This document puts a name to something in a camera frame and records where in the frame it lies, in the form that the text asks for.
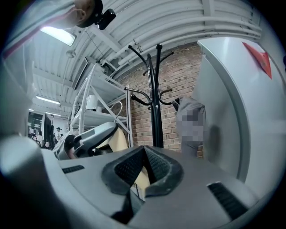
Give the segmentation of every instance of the black grille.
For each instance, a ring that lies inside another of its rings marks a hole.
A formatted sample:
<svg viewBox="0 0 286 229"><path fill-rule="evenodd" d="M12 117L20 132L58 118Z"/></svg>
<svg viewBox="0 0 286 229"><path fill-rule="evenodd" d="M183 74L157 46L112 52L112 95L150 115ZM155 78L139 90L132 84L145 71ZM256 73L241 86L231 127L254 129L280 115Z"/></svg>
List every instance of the black grille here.
<svg viewBox="0 0 286 229"><path fill-rule="evenodd" d="M82 165L77 165L74 167L69 167L69 168L63 169L63 173L68 174L68 173L76 172L76 171L83 170L83 169L84 169L84 167Z"/></svg>
<svg viewBox="0 0 286 229"><path fill-rule="evenodd" d="M222 183L210 184L208 188L232 220L247 212L247 208Z"/></svg>

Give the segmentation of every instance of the fluorescent light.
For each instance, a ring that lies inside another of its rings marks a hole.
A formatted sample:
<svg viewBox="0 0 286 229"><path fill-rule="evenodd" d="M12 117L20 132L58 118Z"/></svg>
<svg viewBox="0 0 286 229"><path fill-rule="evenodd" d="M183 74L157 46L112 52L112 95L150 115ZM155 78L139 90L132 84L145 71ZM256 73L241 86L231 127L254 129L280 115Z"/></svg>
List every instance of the fluorescent light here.
<svg viewBox="0 0 286 229"><path fill-rule="evenodd" d="M61 117L61 115L58 115L58 114L53 114L53 113L50 113L50 112L46 112L47 115L53 115L53 116L59 116Z"/></svg>
<svg viewBox="0 0 286 229"><path fill-rule="evenodd" d="M75 36L68 33L67 31L56 29L53 27L43 27L40 29L42 32L64 42L68 46L72 46L73 42L75 41Z"/></svg>
<svg viewBox="0 0 286 229"><path fill-rule="evenodd" d="M43 100L43 101L52 102L52 103L55 103L55 104L60 105L59 102L54 101L54 100L50 100L50 99L47 99L47 98L42 98L42 97L39 97L39 96L36 96L36 98L41 99L41 100Z"/></svg>

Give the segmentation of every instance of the shelving unit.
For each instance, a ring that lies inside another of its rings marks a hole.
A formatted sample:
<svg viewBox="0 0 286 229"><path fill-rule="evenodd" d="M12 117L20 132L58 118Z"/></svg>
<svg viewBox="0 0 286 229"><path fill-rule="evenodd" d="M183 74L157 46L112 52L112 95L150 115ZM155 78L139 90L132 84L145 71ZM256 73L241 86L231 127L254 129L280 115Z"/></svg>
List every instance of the shelving unit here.
<svg viewBox="0 0 286 229"><path fill-rule="evenodd" d="M79 134L81 134L84 132L84 128L97 127L106 122L113 122L117 114L114 114L109 107L122 99L126 99L126 117L118 116L116 123L118 123L127 132L129 146L133 147L130 92L125 91L123 85L106 76L103 72L104 69L99 64L95 64L90 74L82 84L72 107L69 128L72 132L78 129ZM75 114L76 105L82 93L84 93L84 96L81 108ZM99 104L101 104L102 108L105 108L109 114L86 109L87 98L92 94L97 97Z"/></svg>

